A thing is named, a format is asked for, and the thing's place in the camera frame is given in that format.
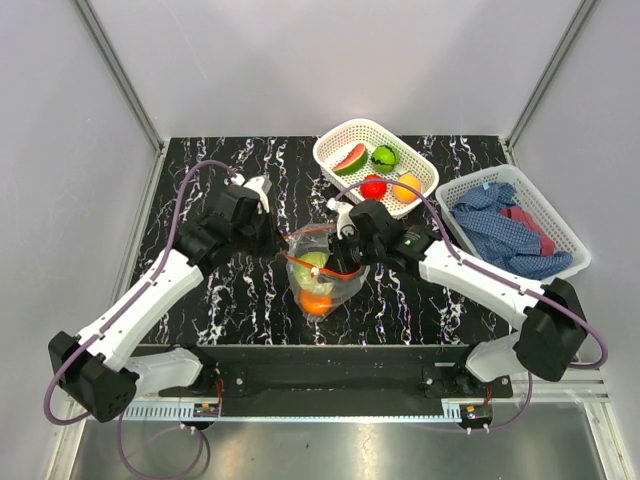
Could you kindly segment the fake green cabbage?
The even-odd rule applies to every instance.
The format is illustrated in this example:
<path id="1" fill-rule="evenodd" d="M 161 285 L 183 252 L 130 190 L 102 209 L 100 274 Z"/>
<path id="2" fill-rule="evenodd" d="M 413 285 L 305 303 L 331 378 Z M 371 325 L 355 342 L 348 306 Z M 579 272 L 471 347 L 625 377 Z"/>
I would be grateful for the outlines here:
<path id="1" fill-rule="evenodd" d="M 320 276 L 319 269 L 323 268 L 329 255 L 322 251 L 311 251 L 299 257 L 300 262 L 291 262 L 292 272 L 299 287 L 314 295 L 329 295 L 333 290 L 333 283 Z"/>

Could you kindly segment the clear zip top bag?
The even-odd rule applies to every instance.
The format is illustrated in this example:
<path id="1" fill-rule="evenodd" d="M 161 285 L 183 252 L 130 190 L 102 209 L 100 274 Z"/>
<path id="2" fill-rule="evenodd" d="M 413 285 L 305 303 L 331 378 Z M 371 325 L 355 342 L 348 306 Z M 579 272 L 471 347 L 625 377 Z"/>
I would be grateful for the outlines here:
<path id="1" fill-rule="evenodd" d="M 305 313 L 299 304 L 299 294 L 303 290 L 294 279 L 291 262 L 300 262 L 299 257 L 311 251 L 322 251 L 329 255 L 329 237 L 336 233 L 336 225 L 308 224 L 299 230 L 287 234 L 284 239 L 288 243 L 288 250 L 284 254 L 287 261 L 286 269 L 290 289 L 294 295 L 295 303 L 301 309 L 303 316 L 309 322 L 322 322 L 329 314 L 356 295 L 365 283 L 370 267 L 365 266 L 356 273 L 337 273 L 327 268 L 327 263 L 319 269 L 320 276 L 333 283 L 333 290 L 329 294 L 332 297 L 332 309 L 324 316 L 315 316 Z"/>

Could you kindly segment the fake orange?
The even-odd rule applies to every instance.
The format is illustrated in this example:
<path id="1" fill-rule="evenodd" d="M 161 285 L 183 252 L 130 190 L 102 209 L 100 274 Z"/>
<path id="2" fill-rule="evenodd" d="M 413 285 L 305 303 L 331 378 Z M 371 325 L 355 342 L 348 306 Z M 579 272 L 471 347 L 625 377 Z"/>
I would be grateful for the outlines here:
<path id="1" fill-rule="evenodd" d="M 332 309 L 332 297 L 330 295 L 319 295 L 308 290 L 302 290 L 298 299 L 302 310 L 309 315 L 324 316 Z"/>

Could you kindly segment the fake red tomato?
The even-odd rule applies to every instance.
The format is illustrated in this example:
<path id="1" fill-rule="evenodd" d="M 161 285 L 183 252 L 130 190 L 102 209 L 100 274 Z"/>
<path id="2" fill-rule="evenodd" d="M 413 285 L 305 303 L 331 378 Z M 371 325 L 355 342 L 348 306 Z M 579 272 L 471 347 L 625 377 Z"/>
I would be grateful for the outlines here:
<path id="1" fill-rule="evenodd" d="M 364 199 L 380 201 L 387 192 L 387 184 L 375 174 L 365 177 L 366 184 L 360 186 L 360 193 Z"/>

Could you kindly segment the fake peach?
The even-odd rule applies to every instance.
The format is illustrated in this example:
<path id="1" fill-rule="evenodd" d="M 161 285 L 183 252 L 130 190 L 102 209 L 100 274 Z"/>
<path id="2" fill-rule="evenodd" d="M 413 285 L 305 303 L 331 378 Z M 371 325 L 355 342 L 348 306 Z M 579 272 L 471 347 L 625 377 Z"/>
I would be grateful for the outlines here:
<path id="1" fill-rule="evenodd" d="M 421 192 L 421 182 L 416 176 L 405 173 L 397 178 L 397 182 L 398 184 L 393 186 L 393 195 L 399 202 L 410 204 L 418 198 L 417 193 Z"/>

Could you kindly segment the fake watermelon slice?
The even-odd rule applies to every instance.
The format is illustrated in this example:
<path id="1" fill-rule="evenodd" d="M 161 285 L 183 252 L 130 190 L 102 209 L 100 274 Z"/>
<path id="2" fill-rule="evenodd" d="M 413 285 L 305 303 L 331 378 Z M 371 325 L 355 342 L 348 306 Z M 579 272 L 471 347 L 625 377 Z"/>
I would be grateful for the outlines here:
<path id="1" fill-rule="evenodd" d="M 332 168 L 332 172 L 338 176 L 354 174 L 366 165 L 368 158 L 369 153 L 366 145 L 364 143 L 358 143 L 344 159 Z"/>

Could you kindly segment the fake green apple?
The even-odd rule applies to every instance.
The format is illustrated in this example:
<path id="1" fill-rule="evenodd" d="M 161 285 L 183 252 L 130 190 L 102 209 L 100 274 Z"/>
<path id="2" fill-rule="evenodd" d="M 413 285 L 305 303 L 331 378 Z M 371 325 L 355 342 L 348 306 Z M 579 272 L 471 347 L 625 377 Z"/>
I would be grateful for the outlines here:
<path id="1" fill-rule="evenodd" d="M 373 168 L 380 173 L 392 172 L 399 163 L 396 151 L 387 145 L 378 146 L 370 156 Z"/>

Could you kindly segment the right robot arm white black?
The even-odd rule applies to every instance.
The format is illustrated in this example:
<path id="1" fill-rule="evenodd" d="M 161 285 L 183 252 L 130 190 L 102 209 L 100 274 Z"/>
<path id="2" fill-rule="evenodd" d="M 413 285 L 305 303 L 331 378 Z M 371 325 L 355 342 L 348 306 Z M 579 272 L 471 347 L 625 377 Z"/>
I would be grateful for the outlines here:
<path id="1" fill-rule="evenodd" d="M 506 272 L 457 249 L 435 232 L 407 227 L 379 201 L 357 205 L 332 199 L 337 216 L 331 261 L 343 274 L 381 264 L 454 290 L 505 320 L 514 333 L 470 347 L 454 371 L 454 384 L 476 396 L 502 376 L 528 372 L 562 379 L 587 337 L 575 289 L 556 278 L 548 284 Z"/>

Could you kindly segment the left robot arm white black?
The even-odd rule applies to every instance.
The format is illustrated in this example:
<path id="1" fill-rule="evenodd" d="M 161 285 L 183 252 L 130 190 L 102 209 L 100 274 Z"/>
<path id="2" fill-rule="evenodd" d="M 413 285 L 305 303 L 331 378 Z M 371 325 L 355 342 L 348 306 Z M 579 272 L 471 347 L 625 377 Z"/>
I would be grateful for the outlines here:
<path id="1" fill-rule="evenodd" d="M 236 253 L 275 256 L 287 245 L 277 229 L 268 192 L 257 176 L 225 187 L 212 207 L 184 224 L 149 271 L 110 310 L 76 335 L 48 344 L 53 385 L 88 415 L 108 422 L 136 398 L 170 388 L 196 396 L 216 388 L 217 362 L 196 346 L 172 346 L 135 356 L 150 329 L 187 293 Z"/>

